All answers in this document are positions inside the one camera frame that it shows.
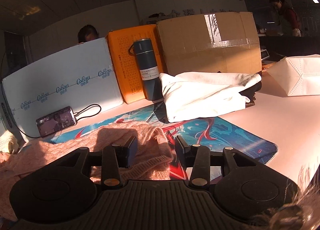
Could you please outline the anime printed desk mat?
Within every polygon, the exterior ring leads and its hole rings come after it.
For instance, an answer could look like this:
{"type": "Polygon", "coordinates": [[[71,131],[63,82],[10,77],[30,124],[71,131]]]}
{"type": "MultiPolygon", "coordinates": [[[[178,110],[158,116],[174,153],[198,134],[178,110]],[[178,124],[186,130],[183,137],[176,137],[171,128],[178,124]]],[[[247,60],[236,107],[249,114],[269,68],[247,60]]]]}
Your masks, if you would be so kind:
{"type": "Polygon", "coordinates": [[[69,132],[59,132],[46,140],[62,143],[85,136],[101,126],[129,121],[146,122],[162,128],[172,151],[175,151],[175,138],[181,136],[189,145],[204,145],[210,151],[221,152],[225,147],[232,147],[263,164],[268,164],[278,152],[276,144],[219,117],[169,123],[164,103],[151,104],[129,112],[120,109],[116,116],[100,119],[97,123],[77,127],[69,132]]]}

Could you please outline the white folded cloth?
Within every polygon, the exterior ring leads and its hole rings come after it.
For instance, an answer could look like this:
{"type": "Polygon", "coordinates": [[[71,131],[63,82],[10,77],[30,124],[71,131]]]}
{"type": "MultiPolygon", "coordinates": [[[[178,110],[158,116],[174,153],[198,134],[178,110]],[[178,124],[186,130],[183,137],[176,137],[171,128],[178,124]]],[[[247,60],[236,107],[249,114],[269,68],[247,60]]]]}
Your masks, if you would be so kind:
{"type": "Polygon", "coordinates": [[[250,99],[240,92],[261,82],[257,73],[161,73],[159,78],[170,123],[243,110],[250,99]]]}

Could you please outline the black smartphone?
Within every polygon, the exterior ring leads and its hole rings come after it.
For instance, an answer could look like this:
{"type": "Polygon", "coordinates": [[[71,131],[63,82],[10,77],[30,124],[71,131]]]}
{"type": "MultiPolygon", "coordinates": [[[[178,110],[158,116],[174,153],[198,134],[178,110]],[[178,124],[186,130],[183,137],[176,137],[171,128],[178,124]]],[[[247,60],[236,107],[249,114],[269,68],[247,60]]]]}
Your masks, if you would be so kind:
{"type": "Polygon", "coordinates": [[[76,119],[72,108],[68,106],[37,119],[36,125],[40,136],[44,138],[76,125],[76,119]]]}

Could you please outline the black garment under cloth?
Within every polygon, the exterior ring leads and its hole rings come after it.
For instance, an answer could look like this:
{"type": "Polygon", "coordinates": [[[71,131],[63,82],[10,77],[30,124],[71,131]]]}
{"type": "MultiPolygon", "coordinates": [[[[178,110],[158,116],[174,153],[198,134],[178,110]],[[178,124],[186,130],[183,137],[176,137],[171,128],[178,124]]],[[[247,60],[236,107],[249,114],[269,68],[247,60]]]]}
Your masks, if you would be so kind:
{"type": "MultiPolygon", "coordinates": [[[[242,79],[241,85],[245,86],[247,81],[253,76],[253,74],[242,74],[240,78],[242,79]]],[[[246,107],[254,106],[255,105],[255,93],[262,88],[262,80],[258,83],[254,84],[253,86],[240,91],[240,95],[245,96],[249,99],[249,102],[246,102],[246,107]]]]}

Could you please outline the right light blue cardboard box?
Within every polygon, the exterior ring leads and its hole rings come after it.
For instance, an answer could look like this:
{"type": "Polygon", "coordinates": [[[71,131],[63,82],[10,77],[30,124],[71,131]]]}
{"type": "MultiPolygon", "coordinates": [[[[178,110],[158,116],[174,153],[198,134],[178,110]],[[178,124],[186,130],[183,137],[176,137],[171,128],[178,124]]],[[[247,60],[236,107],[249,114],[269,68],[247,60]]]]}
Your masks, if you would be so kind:
{"type": "Polygon", "coordinates": [[[102,111],[123,98],[105,38],[51,54],[3,79],[4,94],[25,141],[39,137],[36,120],[67,106],[98,104],[102,111]]]}

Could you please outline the light blue cardboard box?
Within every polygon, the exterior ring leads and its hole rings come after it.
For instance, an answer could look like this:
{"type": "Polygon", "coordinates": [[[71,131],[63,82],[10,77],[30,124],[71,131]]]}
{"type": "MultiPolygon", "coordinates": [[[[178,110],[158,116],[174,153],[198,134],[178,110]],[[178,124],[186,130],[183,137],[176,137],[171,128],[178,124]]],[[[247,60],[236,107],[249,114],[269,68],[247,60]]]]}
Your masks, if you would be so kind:
{"type": "Polygon", "coordinates": [[[51,54],[3,79],[4,94],[25,141],[39,137],[36,120],[67,106],[98,104],[102,111],[123,98],[105,38],[51,54]]]}
{"type": "Polygon", "coordinates": [[[17,142],[21,147],[25,143],[25,141],[18,127],[14,123],[14,119],[10,111],[10,108],[8,106],[2,84],[1,84],[1,121],[3,123],[2,127],[10,131],[16,137],[17,142]]]}

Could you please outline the dark blue vacuum bottle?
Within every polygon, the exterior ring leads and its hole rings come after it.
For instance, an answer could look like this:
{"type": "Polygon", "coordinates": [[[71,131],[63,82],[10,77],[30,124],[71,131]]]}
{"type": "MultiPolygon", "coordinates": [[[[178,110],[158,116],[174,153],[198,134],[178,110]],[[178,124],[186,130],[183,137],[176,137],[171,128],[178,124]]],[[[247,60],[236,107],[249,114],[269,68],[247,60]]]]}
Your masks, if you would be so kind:
{"type": "Polygon", "coordinates": [[[134,41],[129,54],[135,55],[143,82],[147,100],[156,101],[162,98],[162,86],[159,70],[150,38],[134,41]]]}

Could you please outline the white knitted sweater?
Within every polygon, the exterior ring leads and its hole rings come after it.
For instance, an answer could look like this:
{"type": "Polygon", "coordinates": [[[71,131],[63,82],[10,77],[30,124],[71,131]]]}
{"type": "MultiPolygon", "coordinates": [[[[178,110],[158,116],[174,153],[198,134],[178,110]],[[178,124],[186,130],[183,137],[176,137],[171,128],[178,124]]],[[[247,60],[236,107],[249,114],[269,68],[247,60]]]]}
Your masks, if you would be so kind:
{"type": "Polygon", "coordinates": [[[17,138],[8,130],[0,136],[0,152],[14,154],[19,148],[17,138]]]}

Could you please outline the orange cardboard box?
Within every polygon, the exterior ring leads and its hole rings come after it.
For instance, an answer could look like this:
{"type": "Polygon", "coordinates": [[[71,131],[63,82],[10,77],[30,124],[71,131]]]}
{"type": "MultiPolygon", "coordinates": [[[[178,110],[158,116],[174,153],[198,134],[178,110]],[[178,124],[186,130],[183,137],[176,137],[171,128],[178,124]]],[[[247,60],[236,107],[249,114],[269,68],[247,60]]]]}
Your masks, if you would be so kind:
{"type": "Polygon", "coordinates": [[[151,39],[159,72],[167,72],[161,41],[155,24],[110,31],[106,36],[118,85],[123,100],[127,104],[145,98],[139,67],[134,51],[130,48],[134,41],[145,38],[151,39]]]}

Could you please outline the brown cardboard box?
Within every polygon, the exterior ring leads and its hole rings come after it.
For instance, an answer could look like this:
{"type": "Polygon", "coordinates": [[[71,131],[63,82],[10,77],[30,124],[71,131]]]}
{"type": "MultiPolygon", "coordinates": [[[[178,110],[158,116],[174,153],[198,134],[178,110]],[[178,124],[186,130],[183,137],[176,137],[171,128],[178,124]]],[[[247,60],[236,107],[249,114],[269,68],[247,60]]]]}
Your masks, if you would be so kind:
{"type": "Polygon", "coordinates": [[[251,12],[189,15],[157,23],[168,74],[259,73],[260,43],[251,12]]]}

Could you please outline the left light blue cardboard box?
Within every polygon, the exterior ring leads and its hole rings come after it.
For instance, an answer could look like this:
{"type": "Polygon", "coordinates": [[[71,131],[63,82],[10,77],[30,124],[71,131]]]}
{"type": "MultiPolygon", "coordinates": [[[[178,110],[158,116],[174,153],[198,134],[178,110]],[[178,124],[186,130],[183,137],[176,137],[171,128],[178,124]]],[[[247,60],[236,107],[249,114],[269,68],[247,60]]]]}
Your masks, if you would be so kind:
{"type": "Polygon", "coordinates": [[[10,131],[16,137],[17,142],[21,147],[25,143],[25,141],[18,127],[14,123],[14,119],[10,111],[10,108],[8,106],[2,84],[1,84],[1,121],[3,123],[2,127],[10,131]]]}

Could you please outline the person behind boxes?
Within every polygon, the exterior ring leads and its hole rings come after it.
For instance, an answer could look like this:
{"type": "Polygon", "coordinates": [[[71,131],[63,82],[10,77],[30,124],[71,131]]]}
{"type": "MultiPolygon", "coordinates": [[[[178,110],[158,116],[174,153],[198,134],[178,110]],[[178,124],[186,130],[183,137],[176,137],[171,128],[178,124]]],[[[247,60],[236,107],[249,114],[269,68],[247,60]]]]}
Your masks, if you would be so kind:
{"type": "Polygon", "coordinates": [[[93,25],[85,25],[78,32],[78,43],[85,43],[99,38],[99,33],[93,25]]]}

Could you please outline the white storage bag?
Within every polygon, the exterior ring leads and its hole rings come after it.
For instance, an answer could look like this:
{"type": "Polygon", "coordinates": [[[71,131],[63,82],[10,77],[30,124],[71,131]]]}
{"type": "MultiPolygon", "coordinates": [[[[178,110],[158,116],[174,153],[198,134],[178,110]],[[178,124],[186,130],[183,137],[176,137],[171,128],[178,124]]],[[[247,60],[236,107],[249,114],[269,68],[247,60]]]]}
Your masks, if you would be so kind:
{"type": "Polygon", "coordinates": [[[319,95],[319,55],[285,57],[267,69],[267,73],[291,96],[319,95]]]}

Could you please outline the person in red top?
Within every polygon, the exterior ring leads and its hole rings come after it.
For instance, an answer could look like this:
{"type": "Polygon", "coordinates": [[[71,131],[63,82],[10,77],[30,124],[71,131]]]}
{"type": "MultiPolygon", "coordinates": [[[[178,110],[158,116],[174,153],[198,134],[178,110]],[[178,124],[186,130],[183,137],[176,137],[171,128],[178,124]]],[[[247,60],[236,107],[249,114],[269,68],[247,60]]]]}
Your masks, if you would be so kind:
{"type": "Polygon", "coordinates": [[[281,27],[284,36],[300,37],[300,21],[295,10],[285,0],[269,0],[274,13],[276,23],[281,27]]]}

